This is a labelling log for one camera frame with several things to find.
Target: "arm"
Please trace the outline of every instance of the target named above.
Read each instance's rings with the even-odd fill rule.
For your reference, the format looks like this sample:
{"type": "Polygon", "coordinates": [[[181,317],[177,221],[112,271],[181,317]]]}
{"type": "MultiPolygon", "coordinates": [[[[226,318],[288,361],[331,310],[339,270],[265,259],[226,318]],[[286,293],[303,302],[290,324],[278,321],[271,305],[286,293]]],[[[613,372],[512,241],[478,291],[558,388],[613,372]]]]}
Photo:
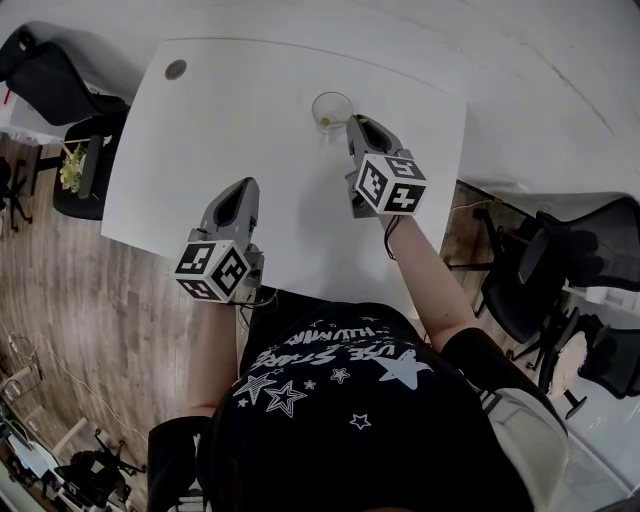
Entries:
{"type": "Polygon", "coordinates": [[[187,415],[211,417],[238,378],[236,310],[226,304],[205,304],[204,308],[189,361],[187,415]]]}
{"type": "MultiPolygon", "coordinates": [[[[391,220],[380,219],[385,228],[391,220]]],[[[476,326],[473,310],[413,217],[400,217],[389,245],[433,348],[441,352],[455,334],[476,326]]]]}

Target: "wire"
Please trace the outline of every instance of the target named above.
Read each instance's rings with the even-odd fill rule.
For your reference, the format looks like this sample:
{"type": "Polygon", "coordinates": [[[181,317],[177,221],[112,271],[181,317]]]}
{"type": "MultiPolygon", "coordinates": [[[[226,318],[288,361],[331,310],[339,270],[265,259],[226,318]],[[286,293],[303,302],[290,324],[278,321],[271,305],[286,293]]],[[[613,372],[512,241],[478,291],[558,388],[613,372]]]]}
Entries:
{"type": "Polygon", "coordinates": [[[273,301],[277,301],[278,300],[278,290],[273,292],[273,295],[271,297],[269,297],[269,300],[263,300],[260,302],[229,302],[229,304],[231,304],[232,306],[240,306],[242,308],[247,308],[247,309],[256,309],[256,308],[260,308],[262,306],[266,306],[267,304],[271,304],[273,301]]]}
{"type": "MultiPolygon", "coordinates": [[[[29,338],[27,338],[26,336],[18,336],[16,335],[14,332],[9,332],[6,328],[6,326],[4,325],[4,322],[2,322],[2,327],[5,331],[5,333],[7,333],[7,336],[9,337],[9,342],[12,345],[12,347],[15,347],[15,350],[18,354],[20,354],[21,356],[25,357],[26,359],[28,359],[29,361],[33,362],[33,359],[35,357],[37,357],[36,351],[38,350],[38,336],[42,336],[45,340],[47,340],[47,343],[49,345],[49,352],[51,352],[51,354],[53,355],[56,363],[58,364],[58,366],[60,366],[60,368],[62,368],[62,370],[67,373],[73,380],[75,380],[76,382],[78,382],[79,384],[83,385],[85,388],[87,388],[87,390],[89,391],[89,393],[91,393],[94,397],[96,397],[98,400],[100,400],[104,406],[107,408],[107,410],[111,413],[111,415],[114,417],[114,419],[123,427],[131,430],[132,432],[135,432],[136,434],[138,434],[142,439],[144,439],[145,442],[148,442],[146,436],[144,436],[139,430],[133,428],[131,425],[127,425],[126,423],[124,423],[123,421],[120,420],[120,418],[118,417],[118,415],[115,413],[115,411],[111,408],[111,406],[104,400],[104,398],[102,398],[100,395],[98,395],[95,391],[93,391],[93,389],[91,389],[89,387],[89,385],[84,382],[83,380],[79,379],[78,377],[76,377],[73,373],[71,373],[69,370],[67,370],[67,368],[64,366],[64,364],[62,363],[62,361],[60,360],[60,358],[58,357],[58,355],[54,352],[53,350],[53,344],[51,343],[51,340],[49,338],[47,338],[43,333],[41,332],[37,332],[36,333],[36,342],[33,344],[33,350],[31,351],[31,354],[29,356],[27,356],[18,346],[18,344],[16,343],[16,340],[27,340],[28,342],[30,342],[29,338]]],[[[38,372],[40,372],[40,365],[36,363],[34,363],[34,365],[36,366],[36,368],[38,369],[38,372]]],[[[5,386],[2,388],[2,390],[0,390],[0,393],[2,393],[7,385],[9,384],[10,380],[7,381],[5,383],[5,386]]],[[[33,386],[32,388],[29,388],[27,391],[31,391],[31,389],[34,389],[36,387],[38,387],[40,385],[40,383],[42,382],[42,380],[36,385],[33,386]]]]}
{"type": "Polygon", "coordinates": [[[398,225],[399,222],[400,222],[400,215],[394,215],[393,218],[391,219],[391,222],[387,224],[387,229],[384,230],[384,248],[387,250],[387,254],[389,255],[389,258],[391,258],[394,261],[396,257],[393,255],[393,251],[389,247],[389,237],[391,236],[391,233],[393,233],[393,230],[396,229],[396,226],[398,225]]]}
{"type": "Polygon", "coordinates": [[[472,208],[474,206],[478,206],[479,204],[484,204],[484,203],[501,203],[502,201],[500,201],[500,199],[484,199],[483,201],[478,201],[477,203],[473,203],[473,204],[463,204],[461,206],[456,206],[454,208],[451,208],[451,210],[449,210],[449,213],[451,212],[455,212],[456,210],[464,210],[465,208],[472,208]]]}
{"type": "Polygon", "coordinates": [[[138,434],[142,439],[144,439],[145,442],[148,442],[147,437],[145,435],[143,435],[139,430],[133,428],[131,425],[127,425],[126,423],[124,423],[123,421],[120,420],[120,418],[118,417],[118,415],[114,412],[114,410],[111,408],[111,406],[105,401],[104,398],[102,398],[100,395],[98,395],[95,391],[93,391],[93,389],[91,389],[89,387],[89,385],[84,382],[82,379],[79,379],[78,377],[76,377],[73,373],[71,373],[69,370],[67,370],[67,368],[64,366],[64,364],[62,363],[62,361],[60,361],[60,358],[58,357],[58,354],[55,353],[55,351],[53,350],[53,344],[51,343],[51,340],[49,338],[47,338],[44,334],[42,334],[41,332],[36,333],[36,343],[38,340],[38,336],[42,336],[45,340],[47,340],[47,343],[49,345],[49,352],[51,352],[51,354],[53,355],[54,359],[56,360],[56,363],[58,363],[58,366],[60,366],[60,368],[62,368],[62,370],[69,375],[73,380],[75,380],[78,384],[81,384],[82,386],[84,386],[85,388],[87,388],[87,391],[89,391],[89,393],[91,393],[94,397],[96,397],[98,400],[100,400],[100,402],[102,402],[102,404],[107,408],[107,410],[111,413],[111,415],[114,417],[114,419],[123,427],[131,430],[132,432],[135,432],[136,434],[138,434]]]}

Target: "white table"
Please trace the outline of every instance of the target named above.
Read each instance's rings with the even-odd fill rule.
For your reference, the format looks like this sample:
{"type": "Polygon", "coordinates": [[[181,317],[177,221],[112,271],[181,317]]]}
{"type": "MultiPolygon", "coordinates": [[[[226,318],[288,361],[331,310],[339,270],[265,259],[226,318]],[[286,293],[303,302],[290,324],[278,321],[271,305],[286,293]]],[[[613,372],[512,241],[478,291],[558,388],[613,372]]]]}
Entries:
{"type": "Polygon", "coordinates": [[[344,130],[327,137],[312,118],[313,100],[326,91],[347,95],[413,152],[429,179],[416,219],[439,248],[462,148],[460,98],[326,52],[219,39],[161,44],[120,142],[102,234],[174,258],[209,202],[253,176],[264,284],[413,315],[377,220],[351,218],[344,130]],[[165,79],[177,59],[187,62],[185,74],[165,79]]]}

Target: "person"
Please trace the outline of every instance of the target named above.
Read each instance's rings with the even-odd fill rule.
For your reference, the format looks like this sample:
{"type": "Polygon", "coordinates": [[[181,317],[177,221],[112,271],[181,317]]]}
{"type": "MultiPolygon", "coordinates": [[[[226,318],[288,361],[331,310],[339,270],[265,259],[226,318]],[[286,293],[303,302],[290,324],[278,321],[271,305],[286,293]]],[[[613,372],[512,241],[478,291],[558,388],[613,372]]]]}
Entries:
{"type": "Polygon", "coordinates": [[[415,220],[380,219],[430,346],[391,307],[297,296],[256,308],[238,377],[235,308],[207,304],[186,416],[150,433],[150,512],[548,508],[568,453],[553,406],[415,220]]]}

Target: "wooden floor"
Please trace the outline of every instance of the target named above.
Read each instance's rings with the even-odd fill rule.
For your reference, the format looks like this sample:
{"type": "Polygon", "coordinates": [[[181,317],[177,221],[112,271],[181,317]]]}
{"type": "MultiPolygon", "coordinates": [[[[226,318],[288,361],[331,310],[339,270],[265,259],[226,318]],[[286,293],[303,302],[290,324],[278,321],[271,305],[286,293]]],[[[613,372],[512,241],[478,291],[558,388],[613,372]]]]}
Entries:
{"type": "MultiPolygon", "coordinates": [[[[25,148],[0,144],[0,156],[13,165],[25,148]]],[[[181,414],[186,392],[189,346],[195,337],[197,309],[170,275],[170,261],[103,238],[100,223],[65,217],[52,207],[54,171],[41,173],[35,195],[24,205],[32,225],[19,221],[13,233],[5,223],[0,240],[0,355],[13,372],[32,361],[44,380],[15,404],[20,416],[38,405],[39,437],[54,446],[81,416],[115,439],[127,442],[126,454],[137,465],[146,461],[144,436],[158,423],[181,414]],[[8,337],[25,337],[11,350],[8,337]],[[125,428],[108,408],[74,381],[62,363],[96,391],[118,418],[139,430],[125,428]]],[[[453,206],[486,200],[458,186],[453,206]]],[[[515,227],[522,217],[503,205],[484,203],[497,223],[515,227]]],[[[452,264],[490,261],[483,226],[473,208],[458,209],[449,219],[443,258],[452,264]]],[[[483,274],[459,273],[472,304],[479,303],[483,274]]],[[[513,343],[489,314],[485,329],[505,349],[513,343]]],[[[63,460],[86,449],[92,428],[70,443],[63,460]]],[[[129,479],[132,501],[146,508],[144,476],[129,479]]]]}

